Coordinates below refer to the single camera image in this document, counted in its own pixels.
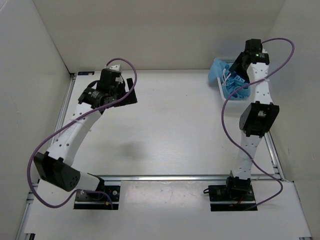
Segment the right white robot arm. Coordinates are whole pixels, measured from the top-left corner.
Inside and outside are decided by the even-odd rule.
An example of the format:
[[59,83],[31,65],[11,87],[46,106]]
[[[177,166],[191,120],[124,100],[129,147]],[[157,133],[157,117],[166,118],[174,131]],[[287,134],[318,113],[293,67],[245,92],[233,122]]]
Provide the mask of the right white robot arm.
[[269,64],[270,58],[263,49],[262,41],[249,39],[245,42],[244,51],[230,68],[230,71],[243,78],[246,84],[256,83],[252,85],[252,102],[239,119],[241,142],[237,165],[231,170],[224,188],[224,193],[230,200],[242,198],[250,191],[252,159],[261,139],[269,132],[280,111],[280,107],[273,103],[269,91]]

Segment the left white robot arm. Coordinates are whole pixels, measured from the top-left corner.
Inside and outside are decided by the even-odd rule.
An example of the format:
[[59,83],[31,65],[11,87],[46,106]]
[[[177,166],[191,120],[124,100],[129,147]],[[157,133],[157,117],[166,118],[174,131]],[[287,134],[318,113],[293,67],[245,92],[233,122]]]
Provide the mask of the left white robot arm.
[[103,180],[72,167],[76,153],[94,123],[103,115],[99,107],[119,100],[131,88],[133,80],[123,80],[120,65],[101,71],[99,80],[91,82],[78,98],[71,119],[73,125],[63,130],[45,153],[38,152],[33,161],[40,178],[58,188],[71,192],[87,191],[93,200],[105,194]]

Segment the light blue shorts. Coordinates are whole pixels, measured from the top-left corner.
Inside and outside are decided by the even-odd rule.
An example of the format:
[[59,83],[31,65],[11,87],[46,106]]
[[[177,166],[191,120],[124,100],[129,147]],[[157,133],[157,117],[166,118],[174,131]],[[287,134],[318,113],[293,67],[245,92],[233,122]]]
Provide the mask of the light blue shorts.
[[215,86],[220,82],[222,93],[225,98],[232,92],[246,85],[241,77],[235,73],[230,73],[229,68],[234,61],[234,59],[215,58],[208,73],[209,85]]

